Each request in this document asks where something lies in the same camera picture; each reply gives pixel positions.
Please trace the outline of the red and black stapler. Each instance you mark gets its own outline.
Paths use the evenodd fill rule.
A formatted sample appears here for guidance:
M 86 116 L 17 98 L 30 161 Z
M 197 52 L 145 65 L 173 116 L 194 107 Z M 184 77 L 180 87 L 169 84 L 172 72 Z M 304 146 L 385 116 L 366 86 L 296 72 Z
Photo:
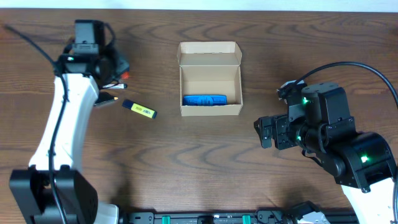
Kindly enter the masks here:
M 128 79 L 129 78 L 129 72 L 124 72 L 122 75 L 121 75 L 121 79 L 123 79 L 123 80 L 126 80 L 126 79 Z

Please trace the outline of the blue plastic case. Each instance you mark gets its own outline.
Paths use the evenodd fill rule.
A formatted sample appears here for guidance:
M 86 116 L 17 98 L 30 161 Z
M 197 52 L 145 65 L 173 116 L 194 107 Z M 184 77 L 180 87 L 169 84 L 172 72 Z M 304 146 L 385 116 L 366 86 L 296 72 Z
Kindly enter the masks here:
M 225 95 L 185 95 L 184 106 L 224 106 L 227 105 Z

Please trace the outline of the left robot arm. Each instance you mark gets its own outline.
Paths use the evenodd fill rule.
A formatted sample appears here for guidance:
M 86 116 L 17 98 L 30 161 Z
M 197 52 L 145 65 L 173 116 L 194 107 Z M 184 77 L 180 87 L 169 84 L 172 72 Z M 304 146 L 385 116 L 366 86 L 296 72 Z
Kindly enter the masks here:
M 118 83 L 129 62 L 112 29 L 98 20 L 75 21 L 75 36 L 51 65 L 54 97 L 40 144 L 26 169 L 12 171 L 9 187 L 27 223 L 127 223 L 114 204 L 99 201 L 82 174 L 86 129 L 104 87 Z

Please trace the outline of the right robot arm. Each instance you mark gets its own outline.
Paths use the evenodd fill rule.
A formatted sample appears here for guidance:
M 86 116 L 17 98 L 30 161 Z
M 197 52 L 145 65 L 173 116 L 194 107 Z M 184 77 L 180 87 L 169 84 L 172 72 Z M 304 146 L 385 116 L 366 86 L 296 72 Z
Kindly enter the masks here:
M 261 146 L 300 147 L 340 185 L 360 223 L 397 223 L 397 165 L 387 141 L 356 130 L 345 90 L 300 82 L 284 98 L 285 114 L 254 122 Z

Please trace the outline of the brown cardboard box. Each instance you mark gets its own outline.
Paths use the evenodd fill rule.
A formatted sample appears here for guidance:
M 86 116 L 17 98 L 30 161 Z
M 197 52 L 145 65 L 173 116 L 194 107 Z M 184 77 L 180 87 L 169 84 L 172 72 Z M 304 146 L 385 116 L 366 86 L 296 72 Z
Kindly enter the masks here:
M 182 116 L 237 116 L 243 107 L 241 59 L 236 42 L 181 42 L 177 50 Z M 224 95 L 225 105 L 190 106 L 188 95 Z

